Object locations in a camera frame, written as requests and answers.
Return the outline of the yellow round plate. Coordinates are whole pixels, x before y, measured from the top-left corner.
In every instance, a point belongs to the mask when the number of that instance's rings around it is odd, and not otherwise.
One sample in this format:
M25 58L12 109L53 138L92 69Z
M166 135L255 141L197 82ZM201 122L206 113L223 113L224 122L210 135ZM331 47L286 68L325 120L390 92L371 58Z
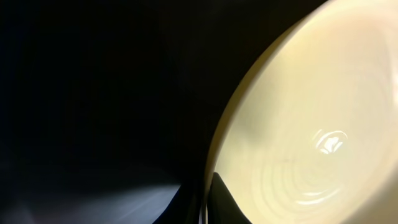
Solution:
M214 172L251 223L396 223L397 1L327 1L284 32L220 119L207 199Z

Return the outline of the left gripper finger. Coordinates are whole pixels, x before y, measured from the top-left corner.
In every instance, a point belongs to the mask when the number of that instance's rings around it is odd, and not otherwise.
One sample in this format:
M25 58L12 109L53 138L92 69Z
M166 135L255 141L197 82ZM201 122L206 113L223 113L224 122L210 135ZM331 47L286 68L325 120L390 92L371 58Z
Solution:
M208 224L251 224L217 172L213 173L206 205Z

